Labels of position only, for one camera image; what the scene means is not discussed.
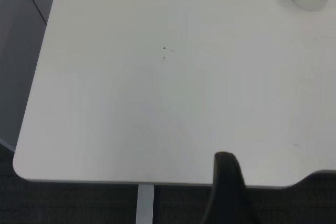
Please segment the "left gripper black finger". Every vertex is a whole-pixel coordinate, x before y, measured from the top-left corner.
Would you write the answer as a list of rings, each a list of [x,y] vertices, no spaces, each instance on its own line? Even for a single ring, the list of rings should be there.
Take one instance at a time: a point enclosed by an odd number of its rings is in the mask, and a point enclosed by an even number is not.
[[[260,223],[232,153],[217,152],[214,156],[212,190],[201,223]]]

